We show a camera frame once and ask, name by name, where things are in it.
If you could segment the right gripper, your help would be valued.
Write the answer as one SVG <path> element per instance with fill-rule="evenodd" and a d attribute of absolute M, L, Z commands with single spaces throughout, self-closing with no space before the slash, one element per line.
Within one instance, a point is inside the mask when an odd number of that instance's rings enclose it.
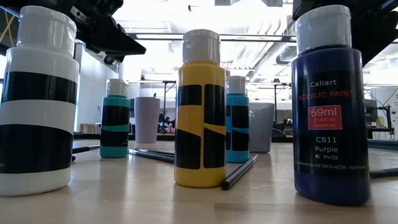
<path fill-rule="evenodd" d="M 293 0 L 292 18 L 312 9 L 344 5 L 354 15 L 384 15 L 397 8 L 397 0 Z M 363 66 L 397 38 L 397 18 L 355 19 L 351 23 L 352 47 L 361 52 Z"/>

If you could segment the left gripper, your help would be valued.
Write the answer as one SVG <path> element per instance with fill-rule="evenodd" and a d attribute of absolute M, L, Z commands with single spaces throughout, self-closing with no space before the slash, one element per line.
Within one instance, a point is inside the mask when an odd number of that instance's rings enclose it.
<path fill-rule="evenodd" d="M 95 54 L 104 53 L 105 62 L 109 58 L 123 62 L 126 56 L 145 54 L 146 48 L 125 34 L 121 26 L 95 25 L 101 18 L 112 16 L 123 5 L 123 0 L 51 0 L 46 3 L 49 8 L 71 18 L 77 27 L 76 38 Z"/>

